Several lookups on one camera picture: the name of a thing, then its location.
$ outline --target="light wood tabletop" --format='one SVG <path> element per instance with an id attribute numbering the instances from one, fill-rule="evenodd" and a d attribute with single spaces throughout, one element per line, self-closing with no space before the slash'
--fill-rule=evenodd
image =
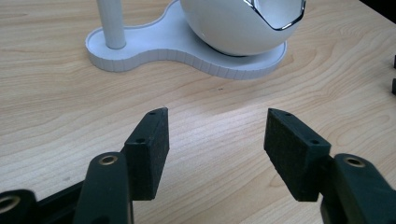
<path id="1" fill-rule="evenodd" d="M 169 3 L 122 1 L 124 23 L 154 21 Z M 246 81 L 166 61 L 102 71 L 84 42 L 100 26 L 93 0 L 1 1 L 0 192 L 41 200 L 81 181 L 163 106 L 170 151 L 156 199 L 134 202 L 136 223 L 321 223 L 320 203 L 295 202 L 263 150 L 269 107 L 396 188 L 396 25 L 360 1 L 307 1 L 280 66 Z"/>

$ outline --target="gray plastic stand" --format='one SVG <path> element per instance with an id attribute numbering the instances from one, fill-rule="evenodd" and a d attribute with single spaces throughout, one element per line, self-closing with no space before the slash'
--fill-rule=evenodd
<path id="1" fill-rule="evenodd" d="M 104 28 L 92 31 L 85 43 L 91 62 L 109 72 L 124 72 L 143 63 L 168 60 L 191 65 L 217 77 L 253 79 L 273 72 L 286 53 L 286 42 L 255 56 L 233 57 L 217 52 L 192 31 L 184 19 L 178 0 L 170 3 L 163 15 L 154 22 L 123 27 L 125 36 L 120 36 L 118 32 L 116 37 L 120 40 L 121 48 L 110 48 L 109 37 L 105 37 L 111 36 L 109 32 L 106 33 L 106 23 L 111 24 L 108 20 L 113 19 L 109 19 L 108 14 L 111 13 L 107 13 L 107 18 L 101 14 L 105 31 Z M 116 22 L 122 26 L 122 18 L 115 20 L 120 20 Z M 110 43 L 111 46 L 117 46 L 117 41 Z"/>

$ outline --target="gray base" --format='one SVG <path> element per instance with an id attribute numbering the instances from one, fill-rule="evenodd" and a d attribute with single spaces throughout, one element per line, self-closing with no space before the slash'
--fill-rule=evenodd
<path id="1" fill-rule="evenodd" d="M 217 77 L 253 79 L 273 72 L 286 54 L 286 42 L 263 54 L 227 56 L 210 48 L 184 20 L 178 0 L 156 21 L 124 28 L 126 46 L 110 49 L 103 29 L 92 31 L 85 41 L 91 62 L 108 72 L 124 72 L 159 60 L 177 61 Z"/>

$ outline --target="vertical rod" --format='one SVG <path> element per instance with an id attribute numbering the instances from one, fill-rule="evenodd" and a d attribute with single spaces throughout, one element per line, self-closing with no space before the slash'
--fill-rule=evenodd
<path id="1" fill-rule="evenodd" d="M 122 21 L 121 0 L 97 0 L 106 45 L 122 49 L 126 45 Z"/>

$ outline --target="wood grain surface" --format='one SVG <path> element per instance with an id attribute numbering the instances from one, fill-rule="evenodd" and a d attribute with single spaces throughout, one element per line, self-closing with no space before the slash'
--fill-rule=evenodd
<path id="1" fill-rule="evenodd" d="M 124 22 L 154 21 L 169 2 L 122 1 Z M 295 202 L 262 149 L 268 107 L 396 187 L 396 25 L 360 1 L 308 1 L 284 61 L 249 81 L 175 62 L 101 71 L 84 42 L 99 26 L 93 0 L 0 2 L 0 192 L 40 200 L 77 183 L 162 106 L 171 149 L 157 198 L 134 202 L 136 223 L 321 223 L 319 203 Z"/>

